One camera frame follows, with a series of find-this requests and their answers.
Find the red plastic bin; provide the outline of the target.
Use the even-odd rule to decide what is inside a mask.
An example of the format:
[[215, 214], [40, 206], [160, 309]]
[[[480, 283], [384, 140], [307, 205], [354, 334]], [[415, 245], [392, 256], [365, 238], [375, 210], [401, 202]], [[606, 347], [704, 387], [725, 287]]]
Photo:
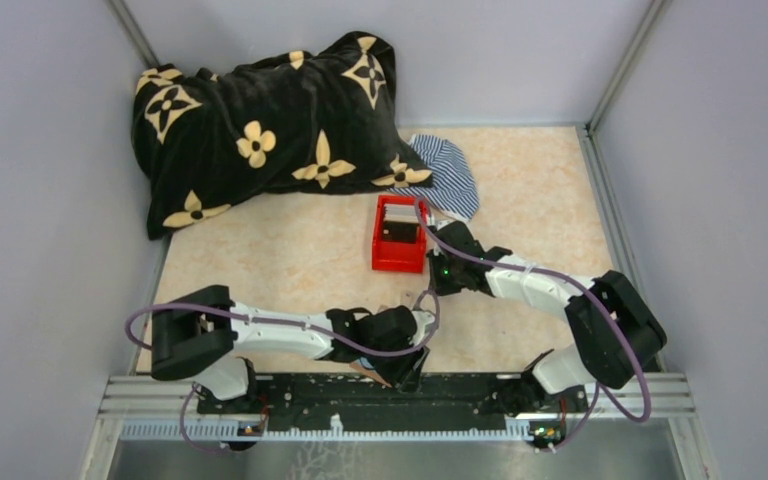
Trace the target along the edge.
[[414, 205], [413, 197], [398, 195], [379, 195], [375, 210], [375, 222], [371, 240], [371, 267], [376, 271], [415, 273], [424, 271], [427, 251], [426, 234], [420, 226], [416, 244], [385, 242], [381, 238], [383, 210], [385, 203]]

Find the black card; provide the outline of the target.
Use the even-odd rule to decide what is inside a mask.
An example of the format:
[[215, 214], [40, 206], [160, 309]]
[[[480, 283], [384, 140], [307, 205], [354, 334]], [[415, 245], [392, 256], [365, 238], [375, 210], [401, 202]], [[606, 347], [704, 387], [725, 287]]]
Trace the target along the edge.
[[382, 224], [381, 238], [385, 242], [416, 244], [420, 227], [412, 222], [390, 222], [385, 221]]

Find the pink leather card holder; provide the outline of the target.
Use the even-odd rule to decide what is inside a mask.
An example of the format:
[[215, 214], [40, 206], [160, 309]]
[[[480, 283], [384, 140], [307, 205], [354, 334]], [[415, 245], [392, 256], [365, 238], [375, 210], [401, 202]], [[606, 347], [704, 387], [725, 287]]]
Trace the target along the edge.
[[[408, 307], [411, 310], [419, 310], [415, 309], [415, 301], [416, 296], [413, 293], [409, 292], [403, 292], [398, 297], [398, 304], [394, 307], [403, 305]], [[387, 309], [387, 308], [393, 308], [393, 307], [385, 307], [381, 305], [379, 309], [375, 312], [378, 313], [381, 310]], [[369, 376], [370, 378], [373, 378], [375, 381], [378, 381], [379, 383], [391, 387], [390, 384], [387, 382], [387, 364], [385, 365], [370, 365], [366, 360], [363, 358], [353, 361], [350, 366], [357, 370], [358, 372]]]

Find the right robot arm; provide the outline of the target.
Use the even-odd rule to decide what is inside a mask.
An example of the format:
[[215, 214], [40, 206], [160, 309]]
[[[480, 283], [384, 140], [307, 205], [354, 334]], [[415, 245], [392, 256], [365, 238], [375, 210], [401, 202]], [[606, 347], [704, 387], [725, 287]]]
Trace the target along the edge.
[[667, 343], [655, 315], [618, 271], [586, 277], [529, 264], [509, 249], [484, 249], [460, 221], [431, 231], [439, 241], [427, 255], [436, 294], [476, 291], [568, 323], [572, 345], [541, 354], [523, 371], [518, 395], [535, 408], [589, 383], [622, 388]]

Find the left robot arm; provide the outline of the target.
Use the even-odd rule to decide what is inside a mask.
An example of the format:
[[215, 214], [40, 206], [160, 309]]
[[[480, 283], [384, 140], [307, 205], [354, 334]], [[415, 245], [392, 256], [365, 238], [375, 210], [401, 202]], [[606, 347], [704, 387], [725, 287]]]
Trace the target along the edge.
[[188, 380], [219, 400], [248, 396], [255, 372], [247, 353], [292, 354], [313, 361], [358, 364], [396, 389], [419, 375], [438, 310], [399, 305], [317, 314], [272, 312], [235, 302], [211, 285], [151, 309], [150, 375]]

